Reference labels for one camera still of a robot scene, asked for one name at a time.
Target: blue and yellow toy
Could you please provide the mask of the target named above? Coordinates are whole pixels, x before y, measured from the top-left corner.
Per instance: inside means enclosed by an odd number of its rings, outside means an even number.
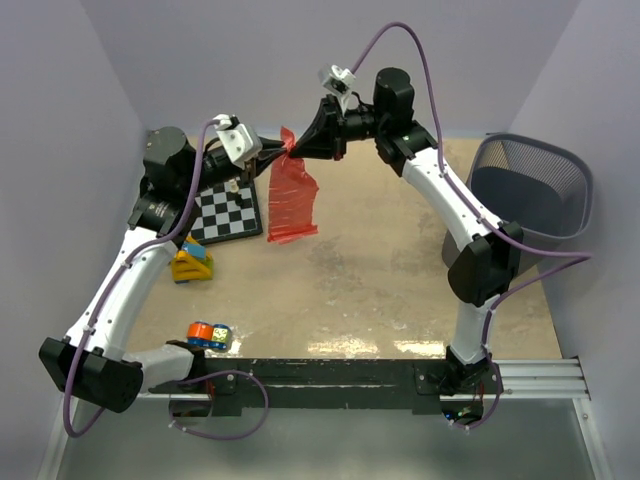
[[[231,329],[221,323],[195,322],[187,330],[187,343],[203,348],[226,350],[230,340]]]
[[[211,280],[213,278],[213,257],[202,245],[188,236],[182,249],[171,260],[171,274],[176,283]]]

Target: robotic arm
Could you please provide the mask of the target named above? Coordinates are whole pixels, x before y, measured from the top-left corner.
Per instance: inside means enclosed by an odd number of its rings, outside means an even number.
[[[448,274],[460,306],[455,337],[447,349],[448,368],[438,388],[445,395],[464,391],[488,370],[483,321],[489,305],[508,289],[515,276],[519,251],[471,215],[468,206],[445,182],[437,163],[436,141],[413,119],[414,89],[406,72],[396,68],[381,70],[373,103],[359,101],[354,109],[347,108],[349,96],[357,96],[351,91],[354,77],[348,70],[329,67],[321,72],[321,79],[331,94],[321,100],[312,125],[289,155],[339,160],[346,153],[348,142],[372,138],[380,158],[443,218],[461,251]],[[234,178],[249,181],[285,151],[282,142],[258,137],[235,117],[217,117],[216,129],[221,146],[207,146],[199,190]],[[181,247],[200,214],[199,207],[192,206],[184,228],[172,240],[140,251],[129,263],[127,259],[141,245],[174,229],[186,208],[194,159],[195,150],[179,129],[167,127],[149,134],[140,197],[111,270],[87,310],[62,340],[47,338],[40,349],[40,358],[60,391],[69,381],[72,360],[87,330],[90,337],[79,354],[72,393],[114,412],[126,410],[138,393],[151,387],[206,373],[204,351],[179,341],[150,352],[125,354],[131,328],[151,286]],[[522,229],[517,224],[504,224],[484,209],[448,170],[446,162],[444,168],[469,201],[485,212],[487,221],[509,237],[522,239]],[[119,278],[114,277],[123,265],[126,271]],[[97,312],[97,322],[89,327],[87,319],[114,278],[117,282]]]

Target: mesh wastebasket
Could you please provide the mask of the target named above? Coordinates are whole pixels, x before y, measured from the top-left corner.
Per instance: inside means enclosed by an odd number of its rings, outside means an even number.
[[[467,187],[485,207],[523,227],[524,244],[555,250],[580,235],[591,216],[589,167],[566,150],[519,135],[501,133],[478,148]],[[447,232],[442,259],[450,267],[459,252]],[[522,252],[518,274],[540,261]]]

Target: yellow toy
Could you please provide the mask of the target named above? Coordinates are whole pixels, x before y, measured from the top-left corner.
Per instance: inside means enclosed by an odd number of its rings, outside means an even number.
[[[176,283],[213,278],[213,257],[191,236],[182,245],[182,250],[171,260],[171,274]]]

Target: red cloth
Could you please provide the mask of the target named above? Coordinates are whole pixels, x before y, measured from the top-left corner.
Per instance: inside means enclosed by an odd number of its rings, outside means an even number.
[[[305,170],[303,159],[289,157],[296,143],[293,132],[282,127],[280,138],[287,153],[271,165],[267,241],[284,244],[318,233],[312,218],[318,184]]]

